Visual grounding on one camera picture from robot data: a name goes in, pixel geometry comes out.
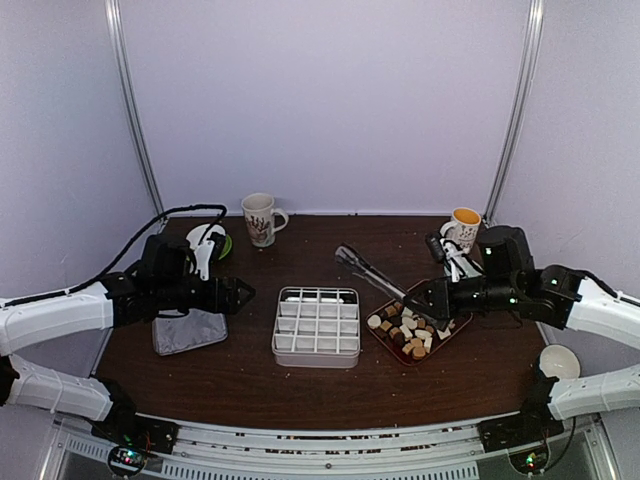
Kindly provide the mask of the bunny print tin lid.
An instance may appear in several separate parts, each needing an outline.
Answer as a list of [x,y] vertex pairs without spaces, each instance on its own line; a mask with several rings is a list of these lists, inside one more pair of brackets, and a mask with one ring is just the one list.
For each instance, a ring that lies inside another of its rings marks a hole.
[[221,313],[191,309],[162,313],[152,322],[153,349],[160,356],[184,353],[224,341],[227,319]]

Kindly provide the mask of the white divided tin box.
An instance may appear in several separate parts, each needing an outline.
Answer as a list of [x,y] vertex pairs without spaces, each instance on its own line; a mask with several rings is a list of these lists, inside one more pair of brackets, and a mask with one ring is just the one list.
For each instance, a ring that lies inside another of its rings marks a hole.
[[271,349],[282,367],[355,367],[361,352],[358,292],[351,288],[282,288]]

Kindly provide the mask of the metal tongs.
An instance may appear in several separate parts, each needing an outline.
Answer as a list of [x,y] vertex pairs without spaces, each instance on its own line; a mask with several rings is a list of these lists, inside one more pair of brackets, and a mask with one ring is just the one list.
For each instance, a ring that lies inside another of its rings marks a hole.
[[[386,274],[373,267],[351,246],[342,243],[335,250],[334,258],[338,264],[344,266],[353,275],[365,280],[370,285],[387,294],[390,298],[399,301],[404,305],[403,299],[408,291],[390,279]],[[419,314],[429,323],[430,313],[413,312]]]

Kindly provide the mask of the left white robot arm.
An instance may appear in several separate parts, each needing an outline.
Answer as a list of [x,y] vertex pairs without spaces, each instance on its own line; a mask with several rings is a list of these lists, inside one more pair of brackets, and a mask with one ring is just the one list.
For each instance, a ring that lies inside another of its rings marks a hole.
[[107,271],[67,290],[1,303],[1,402],[28,405],[103,423],[123,444],[144,433],[136,405],[115,382],[79,378],[42,367],[18,351],[44,341],[90,330],[149,322],[165,311],[193,310],[233,315],[255,295],[236,277],[208,271],[224,247],[193,248],[185,238],[147,238],[141,258],[124,272]]

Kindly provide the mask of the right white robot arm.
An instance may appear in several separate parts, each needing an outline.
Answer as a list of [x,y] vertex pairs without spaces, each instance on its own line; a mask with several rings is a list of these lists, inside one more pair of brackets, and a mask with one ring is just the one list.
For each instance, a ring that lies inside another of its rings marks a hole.
[[[483,272],[454,282],[442,277],[404,296],[403,303],[437,329],[465,313],[511,311],[558,330],[593,333],[639,346],[639,302],[614,291],[586,270],[562,265],[538,269],[525,232],[493,226],[477,238]],[[639,368],[577,379],[552,376],[540,382],[513,419],[519,440],[530,442],[553,420],[634,408],[639,404]]]

